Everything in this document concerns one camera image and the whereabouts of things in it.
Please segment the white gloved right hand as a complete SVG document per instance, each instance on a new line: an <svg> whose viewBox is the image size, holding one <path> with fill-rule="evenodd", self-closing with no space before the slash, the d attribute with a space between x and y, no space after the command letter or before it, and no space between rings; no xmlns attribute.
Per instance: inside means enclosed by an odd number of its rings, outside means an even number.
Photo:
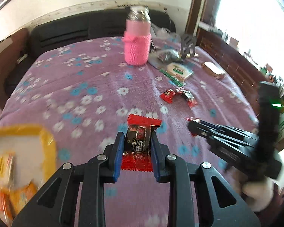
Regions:
<svg viewBox="0 0 284 227"><path fill-rule="evenodd" d="M246 203L256 213L269 207L280 208L284 203L284 150L279 153L282 168L277 179L266 177L261 181L244 182L241 193L246 196Z"/></svg>

